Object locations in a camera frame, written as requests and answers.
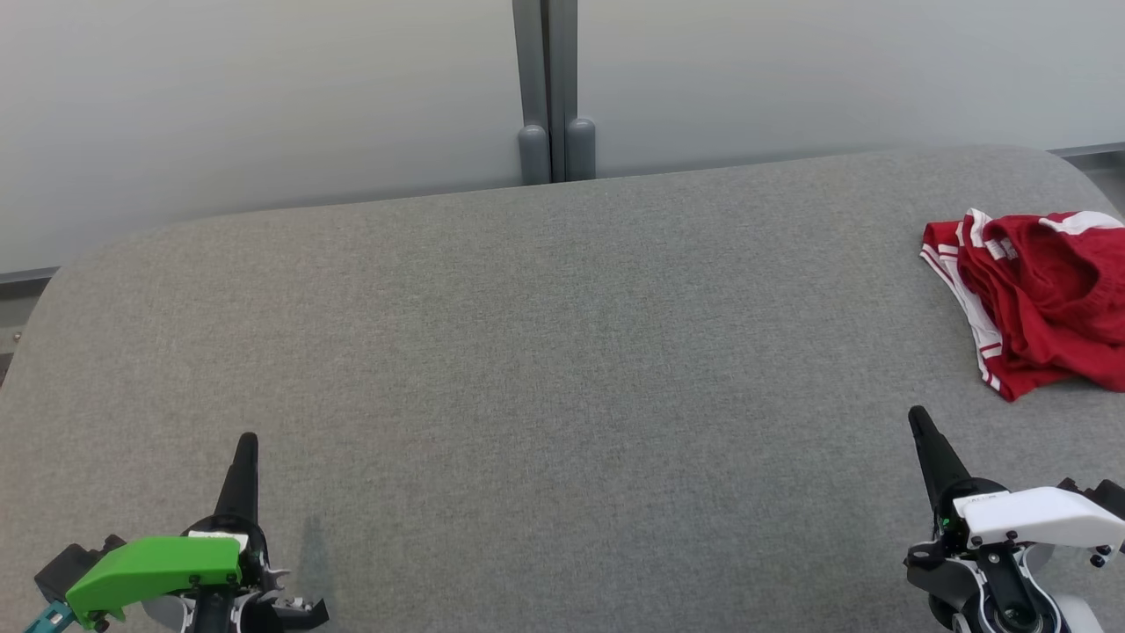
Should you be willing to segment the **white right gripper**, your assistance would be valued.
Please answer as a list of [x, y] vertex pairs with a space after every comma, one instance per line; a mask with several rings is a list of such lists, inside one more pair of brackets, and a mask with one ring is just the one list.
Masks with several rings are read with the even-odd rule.
[[1071, 478], [1024, 491], [965, 494], [972, 477], [925, 406], [908, 412], [925, 492], [936, 528], [958, 548], [1044, 544], [1118, 550], [1124, 541], [1122, 485], [1105, 478], [1081, 489]]

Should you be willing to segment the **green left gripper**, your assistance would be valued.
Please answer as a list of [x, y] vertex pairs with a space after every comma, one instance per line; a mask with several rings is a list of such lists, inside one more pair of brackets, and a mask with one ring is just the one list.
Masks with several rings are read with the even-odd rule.
[[197, 597], [202, 589], [269, 593], [264, 532], [258, 527], [258, 436], [242, 433], [214, 514], [181, 535], [150, 536], [109, 549], [68, 589], [68, 605], [84, 629], [105, 616], [164, 596]]

